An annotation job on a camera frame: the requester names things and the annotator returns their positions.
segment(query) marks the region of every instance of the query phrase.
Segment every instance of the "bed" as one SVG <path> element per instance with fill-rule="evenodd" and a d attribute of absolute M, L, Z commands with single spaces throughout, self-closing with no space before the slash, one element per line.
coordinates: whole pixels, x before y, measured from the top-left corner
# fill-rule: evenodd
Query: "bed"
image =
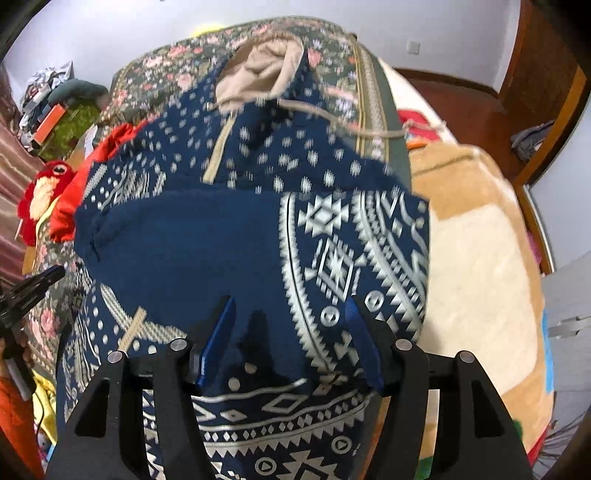
<path fill-rule="evenodd" d="M 291 17 L 229 27 L 132 61 L 113 78 L 112 101 L 101 116 L 96 140 L 121 122 L 137 124 L 156 117 L 170 98 L 198 81 L 226 48 L 273 28 L 305 36 L 329 106 L 342 119 L 366 128 L 397 129 L 398 108 L 419 111 L 432 125 L 441 123 L 420 94 L 354 36 L 329 22 Z M 493 159 L 477 147 L 458 145 L 447 128 L 440 129 L 439 135 L 442 142 L 410 154 L 402 140 L 351 138 L 350 144 L 364 156 L 389 164 L 403 183 L 410 185 L 412 179 L 413 191 L 430 199 L 429 297 L 418 344 L 448 356 L 461 349 L 474 352 L 534 457 L 553 404 L 539 272 L 515 195 Z M 81 150 L 76 150 L 70 162 L 78 164 L 81 157 Z M 55 381 L 53 365 L 61 329 L 75 323 L 89 286 L 79 273 L 72 242 L 54 244 L 47 230 L 45 219 L 38 225 L 33 273 L 55 263 L 64 264 L 68 272 L 35 307 L 28 328 L 39 370 Z M 387 400 L 376 402 L 373 410 L 368 409 L 366 421 L 374 422 L 375 428 L 368 429 L 366 458 L 379 437 L 387 404 Z M 431 392 L 417 478 L 428 476 L 436 424 L 437 393 Z M 157 478 L 159 470 L 153 467 Z M 367 462 L 359 462 L 358 474 L 365 467 Z"/>

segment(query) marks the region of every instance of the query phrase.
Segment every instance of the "beige blanket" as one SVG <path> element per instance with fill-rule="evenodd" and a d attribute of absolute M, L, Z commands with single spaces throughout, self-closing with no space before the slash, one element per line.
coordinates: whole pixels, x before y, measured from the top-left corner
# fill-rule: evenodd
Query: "beige blanket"
<path fill-rule="evenodd" d="M 550 421 L 553 395 L 545 384 L 540 273 L 513 189 L 477 147 L 434 143 L 410 157 L 413 190 L 431 202 L 427 314 L 418 344 L 446 356 L 472 351 L 521 424 L 529 452 Z M 435 392 L 429 400 L 422 459 L 433 454 L 437 430 Z M 386 408 L 384 401 L 382 421 Z"/>

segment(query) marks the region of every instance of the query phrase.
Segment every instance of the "floral bedspread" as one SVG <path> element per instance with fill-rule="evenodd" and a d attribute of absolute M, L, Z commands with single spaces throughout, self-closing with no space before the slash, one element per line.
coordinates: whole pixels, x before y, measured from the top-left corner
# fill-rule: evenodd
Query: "floral bedspread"
<path fill-rule="evenodd" d="M 74 252 L 73 244 L 52 242 L 49 238 L 49 219 L 45 220 L 37 235 L 37 256 L 31 272 L 36 275 L 53 265 L 63 265 L 66 269 L 66 276 L 51 286 L 45 298 L 29 312 L 25 325 L 35 370 L 54 385 L 60 334 L 66 323 L 73 322 L 83 298 L 77 275 L 77 265 L 81 260 Z"/>
<path fill-rule="evenodd" d="M 377 58 L 355 36 L 331 22 L 281 17 L 236 25 L 157 48 L 133 60 L 113 78 L 111 103 L 102 112 L 101 138 L 121 122 L 155 118 L 165 104 L 201 80 L 242 43 L 266 31 L 288 31 L 301 38 L 316 72 L 328 110 L 348 123 L 368 129 L 400 129 L 388 81 Z M 410 185 L 404 140 L 342 137 L 364 157 L 387 162 Z"/>

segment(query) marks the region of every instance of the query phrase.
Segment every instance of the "wooden door frame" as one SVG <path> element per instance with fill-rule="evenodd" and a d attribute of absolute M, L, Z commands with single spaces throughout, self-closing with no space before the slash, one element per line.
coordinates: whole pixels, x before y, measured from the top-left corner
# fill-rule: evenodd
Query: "wooden door frame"
<path fill-rule="evenodd" d="M 511 182 L 524 216 L 525 225 L 533 235 L 535 243 L 541 248 L 540 270 L 546 275 L 554 272 L 554 261 L 550 243 L 544 232 L 544 225 L 530 195 L 530 186 L 540 178 L 568 141 L 587 104 L 590 91 L 591 82 L 581 67 L 577 66 L 569 93 L 548 136 L 541 144 L 540 149 Z"/>
<path fill-rule="evenodd" d="M 525 35 L 530 26 L 533 10 L 534 5 L 531 0 L 521 0 L 515 44 L 513 46 L 509 66 L 507 67 L 507 73 L 499 91 L 499 100 L 501 102 L 506 100 L 509 93 L 509 87 L 515 76 L 515 71 L 517 70 L 519 58 L 523 51 Z M 544 232 L 542 220 L 530 195 L 530 186 L 540 178 L 569 139 L 570 134 L 574 130 L 577 121 L 587 104 L 589 91 L 590 82 L 580 66 L 577 66 L 564 105 L 560 110 L 554 125 L 550 129 L 548 136 L 542 143 L 540 149 L 523 168 L 521 173 L 511 182 L 515 189 L 519 206 L 523 212 L 525 225 L 533 235 L 535 243 L 541 248 L 542 260 L 540 270 L 547 275 L 554 271 L 554 261 L 550 249 L 550 243 Z"/>
<path fill-rule="evenodd" d="M 525 33 L 527 32 L 527 28 L 530 26 L 531 13 L 533 9 L 534 6 L 531 3 L 531 0 L 521 0 L 521 6 L 519 8 L 519 20 L 517 23 L 517 35 L 515 36 L 515 44 L 513 45 L 513 52 L 511 53 L 511 59 L 509 61 L 509 66 L 507 67 L 507 73 L 505 73 L 503 85 L 501 85 L 501 89 L 499 90 L 499 100 L 501 102 L 505 101 L 507 93 L 509 92 L 509 87 L 511 86 L 511 82 L 513 81 L 513 76 L 515 75 L 517 64 L 519 63 L 521 50 L 523 49 Z"/>

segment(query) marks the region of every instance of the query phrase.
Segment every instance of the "metal bolt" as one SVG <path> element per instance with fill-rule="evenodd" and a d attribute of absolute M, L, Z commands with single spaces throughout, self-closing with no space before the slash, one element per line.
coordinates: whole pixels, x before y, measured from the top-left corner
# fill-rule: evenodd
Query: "metal bolt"
<path fill-rule="evenodd" d="M 109 361 L 110 364 L 115 364 L 117 362 L 120 362 L 123 359 L 123 352 L 120 352 L 119 350 L 115 350 L 114 352 L 111 352 L 109 354 L 109 356 L 107 357 L 107 360 Z"/>
<path fill-rule="evenodd" d="M 187 341 L 182 338 L 177 338 L 170 343 L 170 348 L 175 352 L 180 352 L 181 350 L 187 348 Z"/>
<path fill-rule="evenodd" d="M 400 339 L 396 340 L 395 345 L 398 350 L 403 350 L 403 351 L 410 350 L 413 347 L 412 343 L 409 342 L 408 340 L 406 340 L 406 338 L 400 338 Z"/>
<path fill-rule="evenodd" d="M 476 358 L 471 352 L 466 350 L 460 352 L 460 360 L 464 363 L 471 364 Z"/>

